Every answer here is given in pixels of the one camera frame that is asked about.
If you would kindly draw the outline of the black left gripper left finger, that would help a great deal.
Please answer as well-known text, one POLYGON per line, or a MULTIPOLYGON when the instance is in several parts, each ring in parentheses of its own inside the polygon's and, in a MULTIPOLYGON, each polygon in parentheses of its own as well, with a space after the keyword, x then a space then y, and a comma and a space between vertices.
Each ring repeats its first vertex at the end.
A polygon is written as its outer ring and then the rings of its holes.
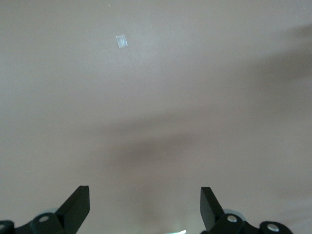
POLYGON ((15 227, 11 220, 0 222, 2 234, 76 234, 90 211, 89 186, 79 186, 54 212, 43 213, 15 227))

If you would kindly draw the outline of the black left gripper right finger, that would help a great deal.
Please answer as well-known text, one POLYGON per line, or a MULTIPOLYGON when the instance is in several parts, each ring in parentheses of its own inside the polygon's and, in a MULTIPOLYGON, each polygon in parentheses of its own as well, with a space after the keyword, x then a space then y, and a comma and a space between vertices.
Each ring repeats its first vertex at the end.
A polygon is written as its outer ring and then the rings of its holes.
POLYGON ((258 228, 239 215, 226 213, 210 187, 200 190, 200 214, 205 226, 204 234, 291 234, 285 225, 264 221, 258 228))

